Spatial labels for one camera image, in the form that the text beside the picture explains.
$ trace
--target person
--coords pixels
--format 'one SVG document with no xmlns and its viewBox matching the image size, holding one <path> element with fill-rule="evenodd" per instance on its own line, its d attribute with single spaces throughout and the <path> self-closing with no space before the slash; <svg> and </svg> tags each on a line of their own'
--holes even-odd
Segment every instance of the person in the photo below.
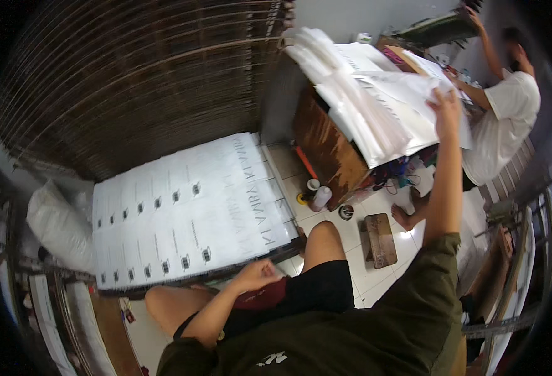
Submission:
<svg viewBox="0 0 552 376">
<path fill-rule="evenodd" d="M 449 374 L 461 336 L 461 109 L 453 92 L 434 96 L 437 104 L 429 105 L 441 144 L 429 205 L 438 210 L 426 218 L 424 246 L 380 300 L 353 307 L 340 237 L 331 222 L 321 222 L 309 234 L 297 277 L 281 279 L 271 261 L 261 260 L 215 296 L 201 288 L 149 290 L 148 312 L 174 338 L 157 375 Z M 278 303 L 265 307 L 267 295 Z"/>
<path fill-rule="evenodd" d="M 505 51 L 510 69 L 503 69 L 489 36 L 471 8 L 466 7 L 482 39 L 482 47 L 490 70 L 501 82 L 488 89 L 470 86 L 451 76 L 447 77 L 470 99 L 487 110 L 483 118 L 472 128 L 474 148 L 463 151 L 463 189 L 469 191 L 476 186 L 492 180 L 520 149 L 537 118 L 541 104 L 539 87 L 535 80 L 533 65 L 521 44 L 522 37 L 516 28 L 506 28 L 503 32 Z M 408 215 L 403 208 L 392 205 L 391 214 L 406 231 L 426 217 L 426 203 L 430 195 L 420 197 L 414 187 L 410 189 L 410 198 L 415 212 Z"/>
</svg>

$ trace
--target leg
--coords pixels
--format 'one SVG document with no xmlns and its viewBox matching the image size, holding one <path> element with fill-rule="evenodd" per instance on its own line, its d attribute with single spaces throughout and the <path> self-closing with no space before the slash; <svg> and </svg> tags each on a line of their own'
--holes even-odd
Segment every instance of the leg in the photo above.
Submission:
<svg viewBox="0 0 552 376">
<path fill-rule="evenodd" d="M 156 286 L 147 291 L 144 303 L 161 329 L 173 336 L 186 319 L 203 309 L 212 298 L 213 294 L 204 289 Z"/>
<path fill-rule="evenodd" d="M 305 263 L 301 273 L 327 261 L 346 259 L 337 228 L 330 221 L 322 221 L 311 229 L 307 237 Z"/>
<path fill-rule="evenodd" d="M 428 199 L 430 199 L 430 192 L 419 201 L 414 201 L 416 211 L 412 215 L 408 215 L 402 208 L 393 204 L 391 207 L 393 219 L 397 221 L 404 230 L 411 231 L 420 221 L 426 218 Z"/>
</svg>

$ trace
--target white tile floor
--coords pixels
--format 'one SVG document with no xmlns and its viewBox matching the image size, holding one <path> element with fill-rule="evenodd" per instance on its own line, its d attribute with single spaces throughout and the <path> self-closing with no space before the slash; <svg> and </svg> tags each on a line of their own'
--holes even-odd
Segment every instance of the white tile floor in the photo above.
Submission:
<svg viewBox="0 0 552 376">
<path fill-rule="evenodd" d="M 294 198 L 304 190 L 303 188 L 309 179 L 305 169 L 297 156 L 290 152 L 288 147 L 270 146 L 269 150 L 284 180 L 288 197 L 291 198 L 290 204 L 297 223 L 306 235 L 309 235 L 311 229 L 321 221 L 329 220 L 334 223 L 340 233 L 343 249 L 349 263 L 355 307 L 371 307 L 403 275 L 418 249 L 422 246 L 425 221 L 419 223 L 414 230 L 405 232 L 393 220 L 391 215 L 393 203 L 404 207 L 408 212 L 413 212 L 414 207 L 410 201 L 409 187 L 406 186 L 398 190 L 391 188 L 391 191 L 393 193 L 396 191 L 396 194 L 388 192 L 385 188 L 375 192 L 362 203 L 355 204 L 353 206 L 355 209 L 353 218 L 344 221 L 339 217 L 337 211 L 328 212 L 324 210 L 316 213 L 311 211 L 309 207 L 298 204 Z M 415 181 L 419 182 L 416 187 L 422 195 L 432 188 L 432 173 L 432 169 L 415 171 L 415 175 L 420 177 L 415 178 Z M 482 212 L 483 201 L 478 190 L 472 190 L 465 194 L 464 200 L 473 201 L 471 204 L 464 205 L 463 216 L 465 219 L 469 217 L 472 223 L 484 223 L 482 217 L 482 214 L 484 214 Z M 366 215 L 378 213 L 387 213 L 389 216 L 398 261 L 392 266 L 374 269 L 373 264 L 365 261 L 369 245 L 365 233 L 359 231 L 359 225 Z M 288 275 L 299 275 L 303 269 L 303 259 L 300 256 L 295 256 L 279 263 L 278 267 Z M 149 375 L 154 376 L 161 352 L 165 345 L 171 341 L 171 338 L 164 335 L 157 324 L 148 316 L 143 301 L 132 301 L 130 306 L 137 318 L 137 321 L 133 324 L 126 324 L 130 341 L 137 354 L 139 364 L 146 366 L 149 369 Z"/>
</svg>

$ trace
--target plastic bottle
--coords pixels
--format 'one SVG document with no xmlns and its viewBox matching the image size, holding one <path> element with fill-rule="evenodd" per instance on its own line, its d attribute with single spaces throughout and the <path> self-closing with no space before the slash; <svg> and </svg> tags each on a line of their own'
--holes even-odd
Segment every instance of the plastic bottle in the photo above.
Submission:
<svg viewBox="0 0 552 376">
<path fill-rule="evenodd" d="M 332 197 L 332 191 L 327 186 L 321 186 L 316 193 L 313 201 L 310 202 L 310 209 L 314 212 L 321 211 L 328 200 Z"/>
</svg>

